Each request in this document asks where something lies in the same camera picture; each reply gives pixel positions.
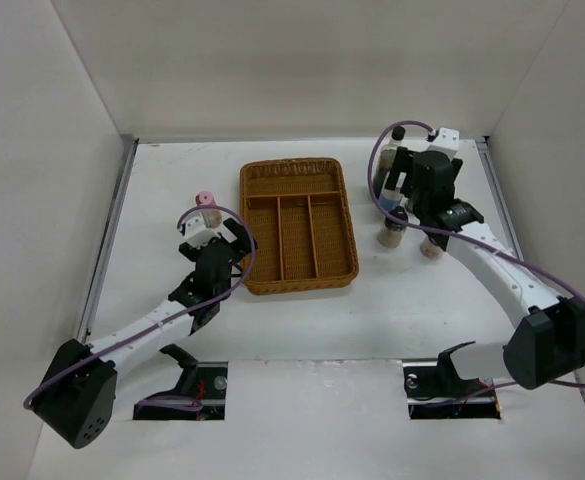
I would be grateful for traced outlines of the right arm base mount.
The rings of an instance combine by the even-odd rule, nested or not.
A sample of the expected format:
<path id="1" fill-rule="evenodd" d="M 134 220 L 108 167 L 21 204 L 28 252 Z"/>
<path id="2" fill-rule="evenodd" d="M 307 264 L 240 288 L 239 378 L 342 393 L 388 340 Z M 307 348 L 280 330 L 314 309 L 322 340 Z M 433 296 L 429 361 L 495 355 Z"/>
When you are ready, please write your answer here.
<path id="1" fill-rule="evenodd" d="M 402 364 L 411 420 L 501 419 L 494 382 L 462 379 L 452 363 L 451 354 L 468 345 L 443 350 L 435 359 Z"/>

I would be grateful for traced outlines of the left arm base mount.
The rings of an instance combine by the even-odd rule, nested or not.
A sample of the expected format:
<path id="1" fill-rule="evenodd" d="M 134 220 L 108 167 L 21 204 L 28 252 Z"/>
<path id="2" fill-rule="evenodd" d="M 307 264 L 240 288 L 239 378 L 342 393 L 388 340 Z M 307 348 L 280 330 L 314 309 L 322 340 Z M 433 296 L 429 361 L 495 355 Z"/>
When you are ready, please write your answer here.
<path id="1" fill-rule="evenodd" d="M 160 352 L 171 357 L 181 374 L 169 390 L 159 391 L 134 404 L 135 421 L 222 421 L 226 413 L 229 364 L 201 362 L 171 344 Z"/>

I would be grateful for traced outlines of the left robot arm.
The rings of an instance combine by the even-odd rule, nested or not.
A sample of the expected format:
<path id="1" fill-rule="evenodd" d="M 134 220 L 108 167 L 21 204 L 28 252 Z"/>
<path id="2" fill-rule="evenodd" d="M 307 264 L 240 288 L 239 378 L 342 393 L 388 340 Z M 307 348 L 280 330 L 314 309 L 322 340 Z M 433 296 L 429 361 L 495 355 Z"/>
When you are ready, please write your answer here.
<path id="1" fill-rule="evenodd" d="M 180 253 L 194 269 L 150 313 L 88 344 L 70 339 L 56 351 L 25 409 L 33 412 L 74 449 L 93 442 L 108 425 L 118 382 L 161 350 L 195 334 L 220 311 L 221 303 L 245 280 L 257 242 L 240 219 L 223 227 L 233 239 L 192 221 L 180 225 Z"/>

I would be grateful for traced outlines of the tall dark sauce bottle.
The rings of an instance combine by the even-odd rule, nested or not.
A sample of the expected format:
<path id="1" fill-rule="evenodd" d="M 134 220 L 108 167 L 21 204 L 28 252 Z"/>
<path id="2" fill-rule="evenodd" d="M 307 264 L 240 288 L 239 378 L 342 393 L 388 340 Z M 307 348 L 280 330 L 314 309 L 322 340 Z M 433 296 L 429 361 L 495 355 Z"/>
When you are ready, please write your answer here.
<path id="1" fill-rule="evenodd" d="M 381 148 L 378 163 L 373 175 L 373 191 L 379 197 L 385 185 L 386 177 L 391 171 L 396 151 L 402 146 L 406 130 L 403 126 L 395 127 L 391 132 L 390 140 Z"/>

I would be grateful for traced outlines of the blue label silver cap jar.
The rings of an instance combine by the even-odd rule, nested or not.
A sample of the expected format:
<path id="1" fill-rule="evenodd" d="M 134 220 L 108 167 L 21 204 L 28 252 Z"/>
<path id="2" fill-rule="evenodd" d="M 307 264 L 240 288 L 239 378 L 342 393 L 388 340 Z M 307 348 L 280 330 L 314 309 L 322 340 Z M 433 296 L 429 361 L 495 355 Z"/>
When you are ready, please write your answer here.
<path id="1" fill-rule="evenodd" d="M 383 188 L 378 197 L 379 204 L 384 211 L 391 212 L 402 204 L 404 195 L 399 189 Z"/>

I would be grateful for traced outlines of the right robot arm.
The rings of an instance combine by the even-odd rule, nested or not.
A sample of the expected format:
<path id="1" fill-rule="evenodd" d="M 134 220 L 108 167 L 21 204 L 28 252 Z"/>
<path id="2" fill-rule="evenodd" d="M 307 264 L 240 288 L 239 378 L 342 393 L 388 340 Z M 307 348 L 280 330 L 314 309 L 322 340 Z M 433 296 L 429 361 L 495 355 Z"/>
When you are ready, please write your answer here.
<path id="1" fill-rule="evenodd" d="M 459 159 L 428 149 L 400 147 L 388 177 L 401 181 L 427 239 L 424 253 L 445 252 L 459 261 L 492 295 L 513 333 L 495 343 L 470 341 L 453 348 L 436 370 L 436 384 L 455 396 L 475 377 L 509 378 L 533 390 L 585 366 L 585 303 L 560 295 L 530 268 L 511 258 L 482 214 L 455 196 Z"/>

